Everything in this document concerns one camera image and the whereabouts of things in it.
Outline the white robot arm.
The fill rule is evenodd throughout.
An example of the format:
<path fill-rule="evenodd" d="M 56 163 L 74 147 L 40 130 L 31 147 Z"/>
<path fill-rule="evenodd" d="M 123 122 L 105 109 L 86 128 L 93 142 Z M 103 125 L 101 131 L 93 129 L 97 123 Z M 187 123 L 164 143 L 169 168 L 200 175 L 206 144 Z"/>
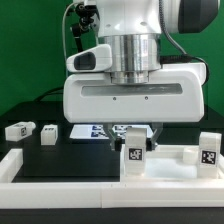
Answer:
<path fill-rule="evenodd" d="M 102 125 L 114 150 L 116 124 L 198 122 L 204 115 L 206 62 L 186 51 L 160 53 L 160 39 L 199 33 L 217 16 L 220 0 L 81 0 L 75 30 L 93 29 L 95 47 L 67 58 L 63 109 L 71 123 Z"/>

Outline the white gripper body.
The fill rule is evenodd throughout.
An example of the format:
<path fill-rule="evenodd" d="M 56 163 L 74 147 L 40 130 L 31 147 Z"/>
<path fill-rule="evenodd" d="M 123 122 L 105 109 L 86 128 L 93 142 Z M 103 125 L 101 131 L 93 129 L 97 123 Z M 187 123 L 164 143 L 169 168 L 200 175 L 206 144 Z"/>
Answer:
<path fill-rule="evenodd" d="M 106 73 L 74 74 L 64 85 L 71 123 L 198 122 L 204 116 L 202 63 L 165 64 L 144 84 L 116 85 Z"/>

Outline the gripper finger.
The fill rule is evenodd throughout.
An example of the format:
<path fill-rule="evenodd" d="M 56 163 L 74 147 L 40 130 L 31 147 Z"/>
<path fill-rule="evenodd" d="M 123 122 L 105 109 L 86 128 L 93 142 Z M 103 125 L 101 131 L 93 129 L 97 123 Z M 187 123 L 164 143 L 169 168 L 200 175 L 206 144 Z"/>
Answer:
<path fill-rule="evenodd" d="M 147 125 L 147 132 L 150 133 L 146 139 L 146 149 L 155 150 L 157 147 L 157 139 L 163 130 L 161 122 L 154 122 Z"/>
<path fill-rule="evenodd" d="M 113 151 L 120 151 L 122 149 L 122 144 L 124 143 L 124 140 L 113 131 L 113 124 L 105 123 L 103 125 L 103 130 L 110 140 L 111 149 Z"/>

